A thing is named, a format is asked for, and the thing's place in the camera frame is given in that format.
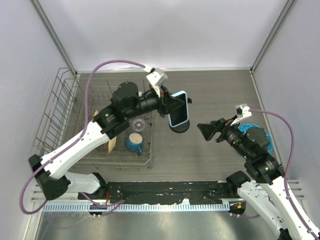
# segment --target blue plate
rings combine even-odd
[[[247,132],[247,130],[249,128],[251,128],[251,127],[260,128],[256,124],[243,124],[243,125],[239,126],[238,129],[245,134]],[[272,138],[271,138],[271,136],[269,135],[269,133],[266,130],[264,130],[264,131],[265,131],[265,134],[266,134],[266,138],[270,141],[270,145],[268,147],[268,152],[271,153],[272,150],[274,149],[274,145],[272,143]]]

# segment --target cable connector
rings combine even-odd
[[[155,90],[158,97],[161,98],[160,87],[168,79],[168,76],[165,74],[165,72],[156,68],[146,76],[146,79],[148,79],[149,83],[151,84],[152,88]]]
[[[237,118],[231,123],[231,126],[252,116],[250,107],[246,103],[235,106],[235,111]]]

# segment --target black round base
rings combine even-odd
[[[185,122],[184,124],[181,124],[181,125],[176,126],[176,127],[171,127],[170,125],[169,125],[169,127],[170,127],[170,129],[171,129],[172,131],[174,131],[175,133],[177,133],[177,134],[182,134],[182,133],[186,132],[186,131],[189,129],[189,127],[190,127],[190,121],[187,121],[187,122]]]

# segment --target reflective metal surface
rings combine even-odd
[[[252,209],[248,216],[255,215]],[[89,216],[88,213],[42,214],[36,240],[276,240],[264,220],[240,219],[226,212],[155,212],[114,213],[92,217],[70,229],[68,227]]]

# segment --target wire dish rack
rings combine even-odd
[[[88,95],[89,121],[93,119],[95,111],[100,111],[111,103],[112,93],[122,82],[127,81],[123,78],[92,79]],[[129,81],[137,84],[141,92],[148,90],[147,79],[130,79]],[[84,128],[86,83],[87,78],[73,77],[69,68],[58,70],[33,143],[41,156],[57,149]],[[116,137],[115,147],[110,153],[108,153],[108,143],[102,144],[74,166],[151,167],[155,112],[141,115],[138,118],[150,125],[147,133],[143,135],[142,154],[129,152],[125,147],[126,137],[134,132],[131,125],[135,119],[131,119],[130,127]]]

